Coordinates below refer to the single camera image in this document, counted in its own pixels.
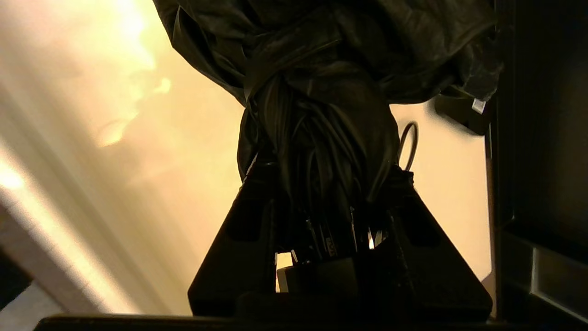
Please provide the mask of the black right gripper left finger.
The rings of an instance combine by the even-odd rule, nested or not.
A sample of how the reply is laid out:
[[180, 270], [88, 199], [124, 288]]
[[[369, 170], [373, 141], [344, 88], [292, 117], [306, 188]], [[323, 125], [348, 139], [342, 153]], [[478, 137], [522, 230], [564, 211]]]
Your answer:
[[255, 161], [189, 289], [195, 316], [225, 317], [250, 293], [275, 293], [275, 161]]

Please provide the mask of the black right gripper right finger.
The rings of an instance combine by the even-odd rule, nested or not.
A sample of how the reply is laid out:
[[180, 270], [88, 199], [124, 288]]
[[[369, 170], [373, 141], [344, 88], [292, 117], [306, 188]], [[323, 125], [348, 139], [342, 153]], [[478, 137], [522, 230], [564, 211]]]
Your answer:
[[389, 322], [485, 322], [493, 302], [418, 195], [394, 170], [376, 205], [383, 239], [361, 257], [360, 295]]

